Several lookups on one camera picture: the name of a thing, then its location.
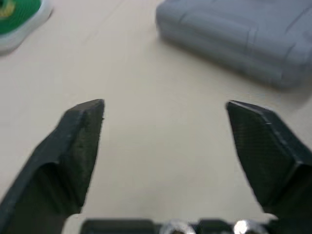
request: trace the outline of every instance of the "screw head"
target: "screw head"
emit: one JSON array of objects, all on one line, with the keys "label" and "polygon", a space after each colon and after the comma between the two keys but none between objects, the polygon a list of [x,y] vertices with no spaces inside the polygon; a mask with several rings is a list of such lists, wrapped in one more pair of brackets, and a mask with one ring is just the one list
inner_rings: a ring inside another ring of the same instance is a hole
[{"label": "screw head", "polygon": [[263,226],[249,219],[236,222],[233,231],[234,234],[268,234]]},{"label": "screw head", "polygon": [[179,219],[172,219],[162,225],[159,234],[196,234],[194,229],[187,223]]}]

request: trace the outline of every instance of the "white sole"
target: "white sole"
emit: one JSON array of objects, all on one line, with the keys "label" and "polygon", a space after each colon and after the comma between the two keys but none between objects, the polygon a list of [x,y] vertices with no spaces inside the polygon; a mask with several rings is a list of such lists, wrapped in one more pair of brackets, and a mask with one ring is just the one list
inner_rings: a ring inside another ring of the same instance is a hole
[{"label": "white sole", "polygon": [[45,23],[52,13],[49,0],[41,0],[39,10],[23,25],[8,34],[0,36],[0,54],[15,50],[36,28]]}]

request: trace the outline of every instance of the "green shoe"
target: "green shoe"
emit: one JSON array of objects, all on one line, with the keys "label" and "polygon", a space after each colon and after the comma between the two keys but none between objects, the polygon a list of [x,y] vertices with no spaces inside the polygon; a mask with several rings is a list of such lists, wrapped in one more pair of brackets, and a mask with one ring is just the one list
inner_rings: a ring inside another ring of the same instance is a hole
[{"label": "green shoe", "polygon": [[0,54],[16,49],[51,12],[49,0],[0,0]]}]

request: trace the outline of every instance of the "gray plastic case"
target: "gray plastic case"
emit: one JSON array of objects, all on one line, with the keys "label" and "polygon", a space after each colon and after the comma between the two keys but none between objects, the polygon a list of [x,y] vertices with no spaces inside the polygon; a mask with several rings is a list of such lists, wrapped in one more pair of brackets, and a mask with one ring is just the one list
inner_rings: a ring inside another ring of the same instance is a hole
[{"label": "gray plastic case", "polygon": [[166,0],[161,35],[248,76],[289,88],[312,67],[312,0]]}]

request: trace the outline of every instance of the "beige floor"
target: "beige floor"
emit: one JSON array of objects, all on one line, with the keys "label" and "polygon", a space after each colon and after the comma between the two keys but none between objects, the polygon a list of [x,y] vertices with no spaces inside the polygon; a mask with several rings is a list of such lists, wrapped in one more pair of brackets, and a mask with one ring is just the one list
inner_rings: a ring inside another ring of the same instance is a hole
[{"label": "beige floor", "polygon": [[49,21],[0,57],[0,195],[62,112],[106,100],[86,217],[264,220],[235,156],[229,99],[275,109],[312,146],[311,84],[281,92],[163,42],[159,0],[53,0]]}]

